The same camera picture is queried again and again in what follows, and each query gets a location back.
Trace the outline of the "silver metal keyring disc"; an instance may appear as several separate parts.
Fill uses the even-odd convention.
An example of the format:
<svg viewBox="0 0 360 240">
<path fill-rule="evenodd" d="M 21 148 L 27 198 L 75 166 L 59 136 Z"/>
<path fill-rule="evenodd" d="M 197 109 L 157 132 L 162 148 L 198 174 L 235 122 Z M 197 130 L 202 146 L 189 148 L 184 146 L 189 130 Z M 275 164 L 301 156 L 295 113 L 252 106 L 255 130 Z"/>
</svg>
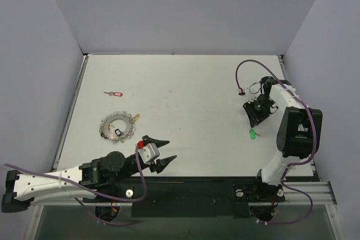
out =
<svg viewBox="0 0 360 240">
<path fill-rule="evenodd" d="M 113 143 L 125 142 L 131 139 L 136 131 L 135 123 L 133 122 L 133 115 L 126 111 L 115 111 L 112 114 L 102 119 L 99 127 L 100 136 L 108 139 Z M 122 136 L 117 136 L 114 132 L 119 129 L 123 132 Z"/>
</svg>

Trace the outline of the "key with green tag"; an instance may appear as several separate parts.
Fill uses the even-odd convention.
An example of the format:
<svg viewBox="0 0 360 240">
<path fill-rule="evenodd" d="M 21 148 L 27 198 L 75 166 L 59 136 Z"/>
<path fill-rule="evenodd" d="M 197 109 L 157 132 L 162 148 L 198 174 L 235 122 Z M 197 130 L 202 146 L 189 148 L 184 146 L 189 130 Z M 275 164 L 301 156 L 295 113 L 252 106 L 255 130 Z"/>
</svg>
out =
<svg viewBox="0 0 360 240">
<path fill-rule="evenodd" d="M 249 134 L 251 140 L 256 140 L 258 137 L 260 137 L 260 135 L 254 129 L 250 129 Z"/>
</svg>

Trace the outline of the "aluminium frame rail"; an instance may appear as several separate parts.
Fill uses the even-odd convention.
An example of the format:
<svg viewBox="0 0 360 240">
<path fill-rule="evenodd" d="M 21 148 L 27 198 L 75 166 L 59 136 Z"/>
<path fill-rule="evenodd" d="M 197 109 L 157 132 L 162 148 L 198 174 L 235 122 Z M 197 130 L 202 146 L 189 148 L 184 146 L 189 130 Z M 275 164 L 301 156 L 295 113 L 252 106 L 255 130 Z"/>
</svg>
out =
<svg viewBox="0 0 360 240">
<path fill-rule="evenodd" d="M 307 205 L 309 202 L 308 197 L 304 194 L 294 191 L 293 189 L 298 189 L 312 198 L 314 205 L 337 205 L 334 192 L 330 182 L 285 182 L 286 185 L 290 186 L 289 188 L 283 188 L 285 201 L 282 204 L 286 205 Z M 86 206 L 106 206 L 110 207 L 110 202 L 96 202 L 96 203 L 86 203 L 83 202 Z M 78 205 L 77 201 L 73 198 L 66 198 L 62 200 L 44 200 L 40 202 L 32 202 L 32 206 L 75 206 Z M 128 206 L 130 203 L 125 202 L 114 202 L 113 206 Z M 267 202 L 254 202 L 249 203 L 249 205 L 262 206 L 270 205 Z"/>
</svg>

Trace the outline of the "key with red tag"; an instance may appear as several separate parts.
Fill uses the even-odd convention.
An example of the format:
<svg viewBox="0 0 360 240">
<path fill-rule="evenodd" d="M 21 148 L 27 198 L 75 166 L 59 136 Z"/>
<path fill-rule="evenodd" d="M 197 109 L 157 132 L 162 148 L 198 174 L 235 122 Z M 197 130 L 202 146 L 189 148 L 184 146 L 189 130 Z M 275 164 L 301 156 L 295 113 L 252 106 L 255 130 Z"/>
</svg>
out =
<svg viewBox="0 0 360 240">
<path fill-rule="evenodd" d="M 104 92 L 104 93 L 109 96 L 114 96 L 114 97 L 122 97 L 123 96 L 122 92 Z"/>
</svg>

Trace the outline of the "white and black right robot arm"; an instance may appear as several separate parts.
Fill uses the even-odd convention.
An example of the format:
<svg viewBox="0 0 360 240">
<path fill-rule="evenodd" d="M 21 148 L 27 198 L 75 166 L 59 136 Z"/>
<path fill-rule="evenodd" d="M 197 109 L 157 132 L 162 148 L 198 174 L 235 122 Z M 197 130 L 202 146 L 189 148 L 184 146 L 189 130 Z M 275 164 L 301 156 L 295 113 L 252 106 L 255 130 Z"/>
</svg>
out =
<svg viewBox="0 0 360 240">
<path fill-rule="evenodd" d="M 243 104 L 250 127 L 269 118 L 272 109 L 282 112 L 276 136 L 277 152 L 259 171 L 261 180 L 251 186 L 253 197 L 264 200 L 271 194 L 271 186 L 279 186 L 290 169 L 305 165 L 314 157 L 320 146 L 323 113 L 308 107 L 287 80 L 266 76 L 259 84 L 260 95 Z"/>
</svg>

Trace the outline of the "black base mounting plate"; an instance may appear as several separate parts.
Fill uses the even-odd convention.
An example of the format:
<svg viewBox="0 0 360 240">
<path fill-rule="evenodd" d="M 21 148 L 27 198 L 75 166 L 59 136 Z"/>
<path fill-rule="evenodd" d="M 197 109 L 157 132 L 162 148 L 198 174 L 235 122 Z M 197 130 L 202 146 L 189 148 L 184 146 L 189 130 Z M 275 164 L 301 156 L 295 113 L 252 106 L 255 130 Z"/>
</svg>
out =
<svg viewBox="0 0 360 240">
<path fill-rule="evenodd" d="M 284 202 L 282 187 L 246 176 L 146 177 L 147 196 L 132 205 L 133 218 L 269 217 Z"/>
</svg>

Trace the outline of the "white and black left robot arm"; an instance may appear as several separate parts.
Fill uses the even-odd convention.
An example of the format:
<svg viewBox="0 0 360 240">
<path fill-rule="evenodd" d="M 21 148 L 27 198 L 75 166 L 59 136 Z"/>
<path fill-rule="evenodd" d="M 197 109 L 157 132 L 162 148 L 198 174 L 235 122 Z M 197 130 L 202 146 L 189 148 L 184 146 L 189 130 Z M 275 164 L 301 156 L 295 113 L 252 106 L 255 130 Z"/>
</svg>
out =
<svg viewBox="0 0 360 240">
<path fill-rule="evenodd" d="M 135 153 L 126 157 L 119 151 L 112 151 L 104 157 L 75 167 L 51 173 L 35 173 L 9 164 L 5 180 L 5 193 L 2 196 L 3 213 L 22 212 L 31 205 L 52 200 L 85 198 L 95 201 L 115 201 L 133 203 L 147 196 L 144 169 L 161 173 L 176 156 L 160 158 L 159 149 L 169 141 L 153 139 L 147 135 L 136 144 Z M 121 197 L 116 184 L 139 174 L 143 194 Z"/>
</svg>

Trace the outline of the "key with yellow tag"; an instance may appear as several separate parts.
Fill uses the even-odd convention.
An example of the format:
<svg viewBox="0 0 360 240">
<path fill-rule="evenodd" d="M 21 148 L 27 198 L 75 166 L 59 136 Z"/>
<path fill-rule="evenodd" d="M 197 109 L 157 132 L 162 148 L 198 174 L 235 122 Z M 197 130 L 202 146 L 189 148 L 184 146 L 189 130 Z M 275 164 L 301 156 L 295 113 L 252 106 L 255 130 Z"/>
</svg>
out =
<svg viewBox="0 0 360 240">
<path fill-rule="evenodd" d="M 136 123 L 139 118 L 140 118 L 140 114 L 134 115 L 134 117 L 133 117 L 133 122 Z"/>
</svg>

